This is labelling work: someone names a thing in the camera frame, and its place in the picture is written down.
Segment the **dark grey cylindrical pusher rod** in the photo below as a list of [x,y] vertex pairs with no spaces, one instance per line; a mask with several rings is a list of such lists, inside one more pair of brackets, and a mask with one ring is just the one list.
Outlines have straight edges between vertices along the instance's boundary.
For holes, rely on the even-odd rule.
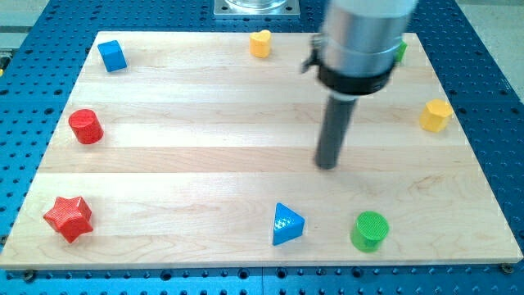
[[343,101],[334,96],[329,97],[314,156],[318,168],[331,170],[337,166],[356,102],[356,99]]

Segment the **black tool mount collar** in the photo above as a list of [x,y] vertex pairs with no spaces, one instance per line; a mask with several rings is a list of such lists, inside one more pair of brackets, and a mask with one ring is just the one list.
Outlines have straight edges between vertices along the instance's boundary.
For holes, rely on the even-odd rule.
[[383,89],[395,68],[395,48],[382,52],[361,52],[340,45],[327,34],[315,34],[311,52],[301,63],[301,72],[316,66],[317,79],[342,101],[354,100]]

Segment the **green block behind arm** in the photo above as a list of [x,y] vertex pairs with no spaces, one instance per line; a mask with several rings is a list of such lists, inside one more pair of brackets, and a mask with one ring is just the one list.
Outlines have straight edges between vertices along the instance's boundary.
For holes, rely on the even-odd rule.
[[402,40],[395,52],[395,62],[396,63],[402,62],[405,52],[407,50],[407,47],[408,47],[408,44],[404,40]]

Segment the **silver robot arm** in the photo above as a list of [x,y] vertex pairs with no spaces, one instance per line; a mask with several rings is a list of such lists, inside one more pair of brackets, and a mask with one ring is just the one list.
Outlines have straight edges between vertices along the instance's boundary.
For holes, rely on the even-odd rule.
[[331,0],[311,53],[300,71],[316,66],[330,90],[314,156],[316,166],[337,166],[357,101],[389,82],[416,0]]

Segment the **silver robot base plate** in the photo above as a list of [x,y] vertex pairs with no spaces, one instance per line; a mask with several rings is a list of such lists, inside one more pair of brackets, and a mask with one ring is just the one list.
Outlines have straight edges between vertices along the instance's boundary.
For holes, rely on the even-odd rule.
[[299,0],[214,0],[214,15],[234,16],[299,16]]

